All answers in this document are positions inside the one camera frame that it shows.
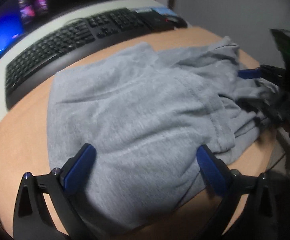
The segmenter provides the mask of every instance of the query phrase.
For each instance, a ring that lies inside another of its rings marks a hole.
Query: space bar
[[[51,63],[52,61],[56,60],[57,58],[58,58],[58,55],[57,54],[53,54],[53,55],[49,56],[48,58],[44,59],[43,61],[41,61],[40,63],[35,65],[33,68],[31,68],[29,71],[27,71],[25,73],[25,75],[24,75],[24,78],[26,79],[29,76],[33,75],[36,71],[38,71],[42,67],[48,65],[49,63]]]

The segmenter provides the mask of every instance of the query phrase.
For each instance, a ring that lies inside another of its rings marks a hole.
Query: black keyboard
[[[149,27],[127,8],[83,18],[50,33],[7,65],[7,108],[12,108],[47,78],[74,62],[149,33]]]

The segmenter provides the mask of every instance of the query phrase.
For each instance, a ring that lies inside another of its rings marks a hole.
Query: white desk edge
[[[93,14],[98,14],[105,11],[114,10],[117,8],[141,8],[141,7],[155,7],[163,6],[162,4],[154,0],[113,0],[109,2],[98,3],[78,10],[69,12],[65,15],[56,18],[49,23],[41,26],[34,32],[27,35],[20,42],[15,44],[6,54],[0,59],[0,121],[7,114],[8,110],[5,104],[5,71],[6,66],[11,62],[15,56],[21,53],[23,50],[31,46],[33,43],[43,38],[47,34],[61,28],[68,21],[80,18],[87,17]]]

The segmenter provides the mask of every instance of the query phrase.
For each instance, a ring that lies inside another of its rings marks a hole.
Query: gray wall
[[[176,0],[175,11],[192,25],[230,36],[259,63],[283,67],[269,29],[290,30],[290,0]]]

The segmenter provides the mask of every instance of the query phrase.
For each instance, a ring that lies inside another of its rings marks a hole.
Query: blue gripper pad
[[[242,69],[238,71],[238,76],[243,79],[261,78],[261,71],[260,68]]]
[[[224,197],[232,183],[232,175],[227,165],[217,159],[206,145],[197,149],[196,159],[203,177],[211,185],[216,195]]]
[[[74,157],[67,160],[60,175],[60,183],[66,195],[73,195],[79,190],[90,175],[95,160],[96,150],[88,143],[85,143]]]

